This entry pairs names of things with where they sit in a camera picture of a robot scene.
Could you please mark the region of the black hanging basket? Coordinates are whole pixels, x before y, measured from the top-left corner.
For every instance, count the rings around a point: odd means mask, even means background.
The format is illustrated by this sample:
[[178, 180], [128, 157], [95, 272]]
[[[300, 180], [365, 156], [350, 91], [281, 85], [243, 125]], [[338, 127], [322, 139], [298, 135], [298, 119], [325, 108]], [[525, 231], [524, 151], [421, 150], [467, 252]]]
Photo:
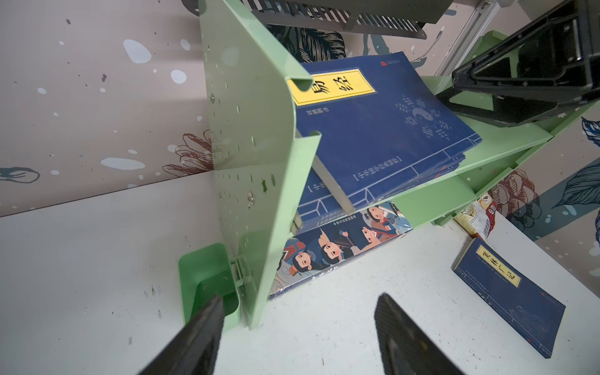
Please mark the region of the black hanging basket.
[[243, 1], [265, 25], [425, 39], [450, 1]]

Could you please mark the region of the colourful cartoon cover book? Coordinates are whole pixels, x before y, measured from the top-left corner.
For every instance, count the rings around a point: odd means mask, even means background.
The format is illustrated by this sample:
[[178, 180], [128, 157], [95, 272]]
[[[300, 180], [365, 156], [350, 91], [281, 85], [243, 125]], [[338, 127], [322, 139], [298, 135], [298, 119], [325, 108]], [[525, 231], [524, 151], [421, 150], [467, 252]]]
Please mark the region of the colourful cartoon cover book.
[[287, 240], [268, 299], [412, 231], [393, 202], [383, 202]]

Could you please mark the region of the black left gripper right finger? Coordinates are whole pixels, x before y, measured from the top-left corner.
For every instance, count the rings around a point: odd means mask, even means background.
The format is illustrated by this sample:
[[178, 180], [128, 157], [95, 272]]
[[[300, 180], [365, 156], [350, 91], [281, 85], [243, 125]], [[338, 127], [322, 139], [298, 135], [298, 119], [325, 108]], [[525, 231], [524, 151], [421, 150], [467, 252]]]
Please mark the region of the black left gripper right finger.
[[389, 294], [379, 296], [374, 320], [385, 374], [462, 373]]

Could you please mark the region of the snack bag red white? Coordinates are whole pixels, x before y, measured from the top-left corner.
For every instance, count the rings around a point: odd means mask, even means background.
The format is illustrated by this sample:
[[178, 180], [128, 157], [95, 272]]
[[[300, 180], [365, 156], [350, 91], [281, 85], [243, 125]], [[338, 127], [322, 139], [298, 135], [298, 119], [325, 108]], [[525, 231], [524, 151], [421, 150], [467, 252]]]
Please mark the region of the snack bag red white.
[[489, 193], [486, 193], [456, 214], [454, 221], [471, 237], [486, 240], [495, 226], [496, 211], [495, 201]]

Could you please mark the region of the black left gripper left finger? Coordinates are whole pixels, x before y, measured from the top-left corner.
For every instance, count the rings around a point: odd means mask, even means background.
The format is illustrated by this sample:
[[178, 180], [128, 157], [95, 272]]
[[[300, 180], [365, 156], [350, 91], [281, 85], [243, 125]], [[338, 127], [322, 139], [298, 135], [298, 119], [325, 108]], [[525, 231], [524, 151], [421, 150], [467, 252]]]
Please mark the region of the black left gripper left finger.
[[212, 375], [223, 333], [223, 298], [214, 296], [140, 375]]

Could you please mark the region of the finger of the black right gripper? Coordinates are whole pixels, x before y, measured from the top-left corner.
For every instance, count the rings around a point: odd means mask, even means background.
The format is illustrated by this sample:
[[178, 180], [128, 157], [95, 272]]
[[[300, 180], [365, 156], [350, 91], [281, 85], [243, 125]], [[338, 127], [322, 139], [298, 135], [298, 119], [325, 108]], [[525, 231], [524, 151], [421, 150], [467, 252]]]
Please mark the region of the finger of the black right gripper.
[[510, 128], [599, 100], [599, 3], [564, 1], [452, 72], [437, 98]]

